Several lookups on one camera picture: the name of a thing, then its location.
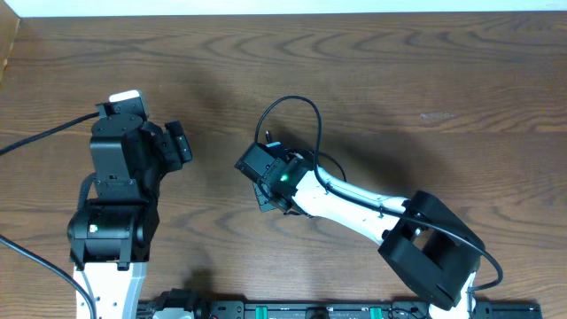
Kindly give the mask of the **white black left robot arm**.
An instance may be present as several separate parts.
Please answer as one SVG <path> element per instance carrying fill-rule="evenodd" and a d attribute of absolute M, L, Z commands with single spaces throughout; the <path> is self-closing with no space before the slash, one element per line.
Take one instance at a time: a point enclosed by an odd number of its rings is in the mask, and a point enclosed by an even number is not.
<path fill-rule="evenodd" d="M 95 171 L 80 189 L 67 226 L 80 318 L 133 318 L 151 241 L 159 225 L 159 187 L 166 174 L 192 159 L 178 121 L 159 127 L 145 117 L 116 113 L 92 126 Z"/>

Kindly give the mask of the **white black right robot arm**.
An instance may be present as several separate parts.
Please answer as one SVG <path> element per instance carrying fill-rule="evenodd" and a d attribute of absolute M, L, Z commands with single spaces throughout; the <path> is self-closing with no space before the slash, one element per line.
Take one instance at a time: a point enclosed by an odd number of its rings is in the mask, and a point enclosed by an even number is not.
<path fill-rule="evenodd" d="M 473 315 L 485 245 L 438 198 L 365 191 L 298 157 L 265 155 L 238 168 L 253 182 L 261 211 L 328 219 L 374 242 L 401 281 L 429 303 L 432 318 Z"/>

